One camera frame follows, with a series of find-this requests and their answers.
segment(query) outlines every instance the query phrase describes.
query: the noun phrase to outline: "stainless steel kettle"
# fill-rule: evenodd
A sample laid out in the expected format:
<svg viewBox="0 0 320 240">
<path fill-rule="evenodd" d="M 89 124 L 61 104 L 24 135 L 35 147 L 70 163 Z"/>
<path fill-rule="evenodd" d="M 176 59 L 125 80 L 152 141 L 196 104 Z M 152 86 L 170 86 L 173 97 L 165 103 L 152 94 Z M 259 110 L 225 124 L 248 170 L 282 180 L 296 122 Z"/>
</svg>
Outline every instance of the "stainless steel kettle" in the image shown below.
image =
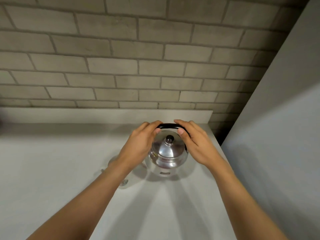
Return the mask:
<svg viewBox="0 0 320 240">
<path fill-rule="evenodd" d="M 160 124 L 157 128 L 182 128 L 187 132 L 183 126 L 173 123 Z M 178 133 L 171 130 L 161 130 L 156 135 L 144 162 L 154 174 L 169 177 L 178 172 L 179 167 L 187 160 L 188 154 L 187 147 Z"/>
</svg>

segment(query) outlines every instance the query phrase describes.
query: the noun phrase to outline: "fingernail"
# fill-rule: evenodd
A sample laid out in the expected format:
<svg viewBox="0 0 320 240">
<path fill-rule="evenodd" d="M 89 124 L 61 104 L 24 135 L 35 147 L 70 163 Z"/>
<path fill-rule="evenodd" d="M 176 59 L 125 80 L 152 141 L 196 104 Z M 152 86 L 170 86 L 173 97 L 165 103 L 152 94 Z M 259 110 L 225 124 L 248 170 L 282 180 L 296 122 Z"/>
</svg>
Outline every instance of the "fingernail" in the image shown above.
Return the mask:
<svg viewBox="0 0 320 240">
<path fill-rule="evenodd" d="M 183 133 L 184 133 L 184 129 L 179 128 L 179 129 L 178 129 L 178 134 L 179 134 L 179 135 L 182 135 Z"/>
</svg>

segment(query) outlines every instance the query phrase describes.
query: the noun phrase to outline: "lid knob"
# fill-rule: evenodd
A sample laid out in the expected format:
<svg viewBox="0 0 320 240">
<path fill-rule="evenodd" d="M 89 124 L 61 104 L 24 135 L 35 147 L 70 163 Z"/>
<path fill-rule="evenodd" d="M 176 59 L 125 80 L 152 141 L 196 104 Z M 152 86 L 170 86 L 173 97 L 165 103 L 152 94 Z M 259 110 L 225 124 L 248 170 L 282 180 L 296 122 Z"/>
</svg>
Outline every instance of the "lid knob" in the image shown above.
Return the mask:
<svg viewBox="0 0 320 240">
<path fill-rule="evenodd" d="M 166 136 L 166 138 L 165 138 L 166 144 L 171 145 L 173 141 L 174 141 L 174 137 L 172 135 L 167 135 Z"/>
</svg>

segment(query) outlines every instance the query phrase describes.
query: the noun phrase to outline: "kettle handle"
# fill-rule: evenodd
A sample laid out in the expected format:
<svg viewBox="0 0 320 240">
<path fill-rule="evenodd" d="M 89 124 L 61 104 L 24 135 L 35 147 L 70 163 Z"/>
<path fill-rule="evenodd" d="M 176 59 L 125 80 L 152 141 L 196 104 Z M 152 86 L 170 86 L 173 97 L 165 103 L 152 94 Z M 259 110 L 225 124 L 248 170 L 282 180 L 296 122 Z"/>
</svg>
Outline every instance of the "kettle handle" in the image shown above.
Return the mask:
<svg viewBox="0 0 320 240">
<path fill-rule="evenodd" d="M 186 130 L 186 128 L 184 128 L 182 125 L 179 124 L 174 124 L 174 123 L 164 123 L 164 124 L 160 124 L 157 126 L 157 128 L 160 129 L 179 129 L 182 128 L 186 131 L 186 133 L 188 133 L 188 135 L 190 136 L 189 132 Z"/>
</svg>

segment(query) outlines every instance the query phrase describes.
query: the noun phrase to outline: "brick wall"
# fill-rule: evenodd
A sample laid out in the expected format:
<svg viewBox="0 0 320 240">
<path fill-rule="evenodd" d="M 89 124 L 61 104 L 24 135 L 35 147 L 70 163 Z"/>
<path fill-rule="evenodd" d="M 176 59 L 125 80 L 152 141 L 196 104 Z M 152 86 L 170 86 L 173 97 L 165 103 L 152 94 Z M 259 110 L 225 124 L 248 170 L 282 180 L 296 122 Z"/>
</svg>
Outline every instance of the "brick wall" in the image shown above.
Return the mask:
<svg viewBox="0 0 320 240">
<path fill-rule="evenodd" d="M 0 105 L 211 109 L 230 128 L 307 0 L 0 0 Z"/>
</svg>

